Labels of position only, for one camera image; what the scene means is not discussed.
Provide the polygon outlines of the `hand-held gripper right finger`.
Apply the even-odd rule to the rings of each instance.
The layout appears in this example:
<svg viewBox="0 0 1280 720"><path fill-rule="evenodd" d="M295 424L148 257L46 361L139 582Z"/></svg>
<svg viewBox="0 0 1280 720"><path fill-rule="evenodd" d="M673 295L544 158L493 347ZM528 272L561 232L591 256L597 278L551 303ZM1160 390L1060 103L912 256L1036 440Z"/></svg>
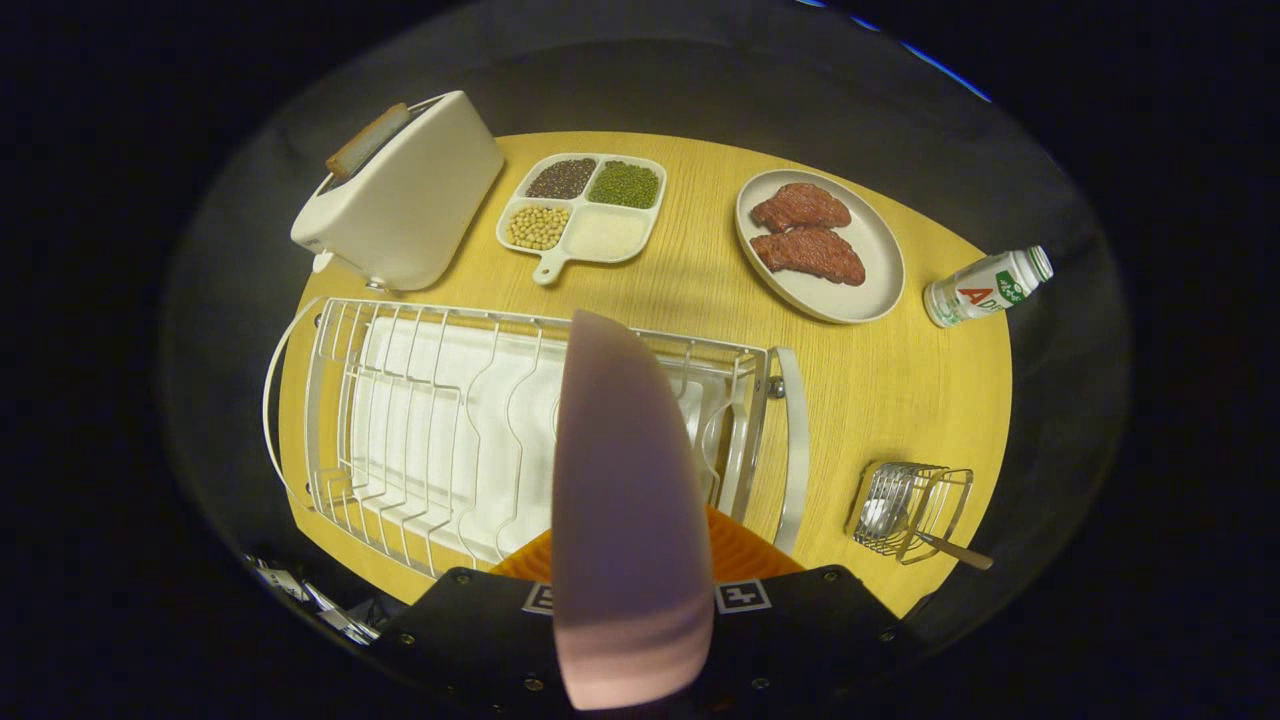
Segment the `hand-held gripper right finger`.
<svg viewBox="0 0 1280 720"><path fill-rule="evenodd" d="M851 719L922 660L922 638L852 571L805 569L724 512L705 512L716 610L700 717Z"/></svg>

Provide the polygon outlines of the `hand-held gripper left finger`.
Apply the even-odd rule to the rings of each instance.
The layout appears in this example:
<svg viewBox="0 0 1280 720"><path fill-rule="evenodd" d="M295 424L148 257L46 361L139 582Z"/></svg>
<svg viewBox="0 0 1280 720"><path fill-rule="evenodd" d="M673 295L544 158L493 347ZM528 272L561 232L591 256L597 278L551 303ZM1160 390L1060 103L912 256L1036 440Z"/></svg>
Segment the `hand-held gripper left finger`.
<svg viewBox="0 0 1280 720"><path fill-rule="evenodd" d="M474 719L571 719L550 584L525 571L452 568L375 642L396 679Z"/></svg>

